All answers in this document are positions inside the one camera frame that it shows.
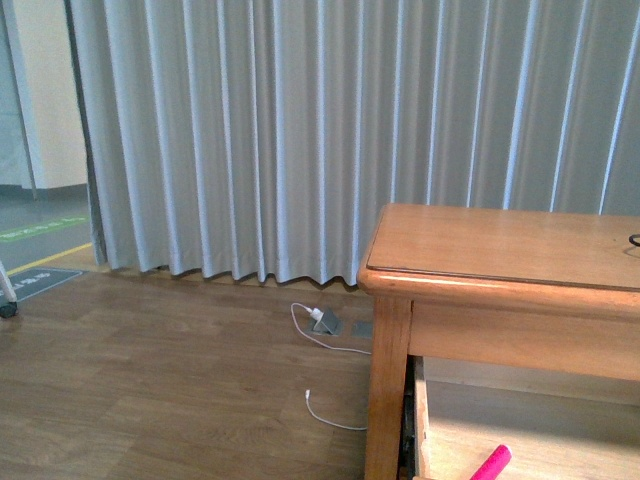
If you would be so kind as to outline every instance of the yellow tape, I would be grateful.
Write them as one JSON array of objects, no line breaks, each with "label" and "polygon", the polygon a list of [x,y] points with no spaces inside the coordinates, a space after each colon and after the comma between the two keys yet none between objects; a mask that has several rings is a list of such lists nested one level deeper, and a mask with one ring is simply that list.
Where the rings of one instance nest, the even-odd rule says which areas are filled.
[{"label": "yellow tape", "polygon": [[7,275],[14,275],[16,273],[24,272],[33,267],[37,267],[38,265],[42,265],[43,263],[50,262],[51,260],[55,260],[56,258],[64,257],[65,255],[69,255],[70,253],[75,253],[80,250],[83,250],[87,247],[90,247],[90,243],[85,243],[84,245],[80,245],[79,247],[71,248],[61,253],[56,253],[55,255],[51,255],[50,257],[43,258],[41,260],[36,260],[35,262],[27,263],[26,265],[22,265],[21,267],[14,268],[13,270],[9,270]]}]

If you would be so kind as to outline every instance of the table leg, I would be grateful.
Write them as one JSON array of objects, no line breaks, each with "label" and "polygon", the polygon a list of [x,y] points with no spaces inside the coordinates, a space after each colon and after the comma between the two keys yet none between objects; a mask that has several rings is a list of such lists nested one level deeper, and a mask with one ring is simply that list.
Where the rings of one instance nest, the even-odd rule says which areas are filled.
[{"label": "table leg", "polygon": [[365,480],[395,480],[411,300],[375,299]]}]

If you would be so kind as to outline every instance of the pink highlighter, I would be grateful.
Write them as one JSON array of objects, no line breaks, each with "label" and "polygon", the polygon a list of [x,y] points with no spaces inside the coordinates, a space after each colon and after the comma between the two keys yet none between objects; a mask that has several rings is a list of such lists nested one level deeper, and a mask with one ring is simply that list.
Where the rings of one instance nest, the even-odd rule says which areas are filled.
[{"label": "pink highlighter", "polygon": [[507,466],[511,456],[509,447],[506,445],[498,446],[469,480],[495,480]]}]

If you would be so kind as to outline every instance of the curtain fold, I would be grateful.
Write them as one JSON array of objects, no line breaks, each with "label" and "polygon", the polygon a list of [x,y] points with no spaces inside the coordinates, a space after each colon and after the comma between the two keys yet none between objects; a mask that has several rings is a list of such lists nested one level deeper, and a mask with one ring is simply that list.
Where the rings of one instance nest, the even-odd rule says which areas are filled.
[{"label": "curtain fold", "polygon": [[388,202],[640,215],[640,2],[68,0],[112,268],[354,284]]}]

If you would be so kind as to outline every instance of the green floor marking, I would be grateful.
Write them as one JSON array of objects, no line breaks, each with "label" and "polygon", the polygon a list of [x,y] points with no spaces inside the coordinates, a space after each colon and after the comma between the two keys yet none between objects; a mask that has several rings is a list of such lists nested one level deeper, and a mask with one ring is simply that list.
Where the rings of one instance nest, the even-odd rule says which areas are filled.
[{"label": "green floor marking", "polygon": [[85,223],[88,220],[89,217],[87,217],[86,215],[78,215],[76,217],[62,217],[58,218],[57,220],[50,220],[48,222],[39,223],[37,225],[30,225],[28,227],[12,228],[11,230],[0,232],[0,242],[17,242],[18,240],[35,237],[36,235],[51,233],[55,232],[56,230],[62,230],[63,228],[80,225],[81,223]]}]

